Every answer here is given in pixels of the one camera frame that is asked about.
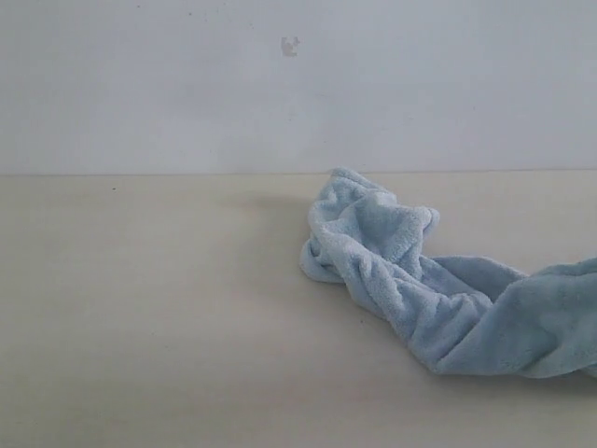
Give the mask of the light blue fleece towel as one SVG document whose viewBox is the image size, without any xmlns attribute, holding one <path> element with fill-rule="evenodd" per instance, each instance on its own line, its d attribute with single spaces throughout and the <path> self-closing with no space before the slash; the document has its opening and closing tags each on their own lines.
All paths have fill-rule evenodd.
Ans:
<svg viewBox="0 0 597 448">
<path fill-rule="evenodd" d="M 309 209 L 300 268 L 344 285 L 434 373 L 595 374 L 594 259 L 526 274 L 484 257 L 428 258 L 423 242 L 438 220 L 337 168 Z"/>
</svg>

